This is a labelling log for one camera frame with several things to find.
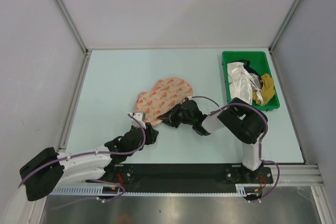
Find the pink floral mesh laundry bag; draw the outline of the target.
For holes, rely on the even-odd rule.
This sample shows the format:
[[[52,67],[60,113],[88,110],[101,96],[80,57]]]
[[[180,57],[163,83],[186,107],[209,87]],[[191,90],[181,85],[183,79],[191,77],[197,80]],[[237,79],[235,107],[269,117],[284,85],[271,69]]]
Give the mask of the pink floral mesh laundry bag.
[[[185,98],[192,95],[193,88],[186,80],[174,77],[161,79],[150,91],[138,95],[135,109],[145,113],[146,123],[156,126],[162,122],[158,116],[168,112],[177,104],[181,104]]]

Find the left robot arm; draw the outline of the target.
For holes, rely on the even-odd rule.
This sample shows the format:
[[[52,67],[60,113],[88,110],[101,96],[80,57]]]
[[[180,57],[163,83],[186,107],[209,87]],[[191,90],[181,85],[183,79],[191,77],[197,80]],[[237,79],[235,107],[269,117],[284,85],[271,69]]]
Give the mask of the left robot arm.
[[[49,195],[56,187],[83,180],[115,178],[116,165],[156,142],[159,132],[150,123],[145,128],[132,126],[123,136],[117,136],[103,146],[77,154],[58,153],[45,148],[19,170],[28,201]]]

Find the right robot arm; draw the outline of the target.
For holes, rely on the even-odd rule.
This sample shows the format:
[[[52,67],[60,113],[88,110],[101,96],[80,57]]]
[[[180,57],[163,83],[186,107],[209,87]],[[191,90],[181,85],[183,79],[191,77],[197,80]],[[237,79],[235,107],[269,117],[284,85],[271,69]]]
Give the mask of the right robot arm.
[[[187,124],[200,136],[208,136],[227,128],[242,142],[243,161],[237,172],[227,171],[230,182],[254,183],[261,177],[264,162],[261,160],[260,141],[268,131],[265,114],[239,98],[210,114],[200,111],[197,103],[189,98],[157,117],[165,125],[178,128]]]

